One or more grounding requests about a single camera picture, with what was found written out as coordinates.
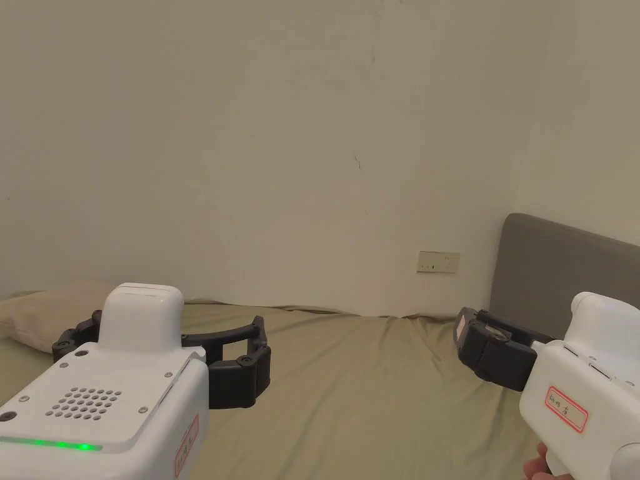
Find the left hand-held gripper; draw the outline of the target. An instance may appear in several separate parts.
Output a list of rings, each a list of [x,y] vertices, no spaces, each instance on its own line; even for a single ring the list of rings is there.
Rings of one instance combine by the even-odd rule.
[[[208,375],[210,410],[250,408],[270,385],[271,348],[261,316],[181,339],[183,306],[175,287],[123,284],[64,330],[62,357],[1,408],[1,478],[188,479]],[[223,359],[243,341],[245,354]]]

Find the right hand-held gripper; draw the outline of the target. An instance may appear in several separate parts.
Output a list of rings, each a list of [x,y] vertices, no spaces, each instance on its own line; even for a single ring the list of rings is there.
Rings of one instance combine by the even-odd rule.
[[[523,391],[519,412],[555,476],[638,479],[639,310],[582,292],[571,313],[556,340],[465,306],[455,323],[458,359],[483,381]]]

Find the person's right hand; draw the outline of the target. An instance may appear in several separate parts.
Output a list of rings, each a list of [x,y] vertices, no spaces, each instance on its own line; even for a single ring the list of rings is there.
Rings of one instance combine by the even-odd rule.
[[[550,473],[548,464],[546,464],[546,446],[543,443],[537,445],[537,456],[524,463],[523,472],[525,479],[528,480],[543,480],[554,479],[554,476]]]

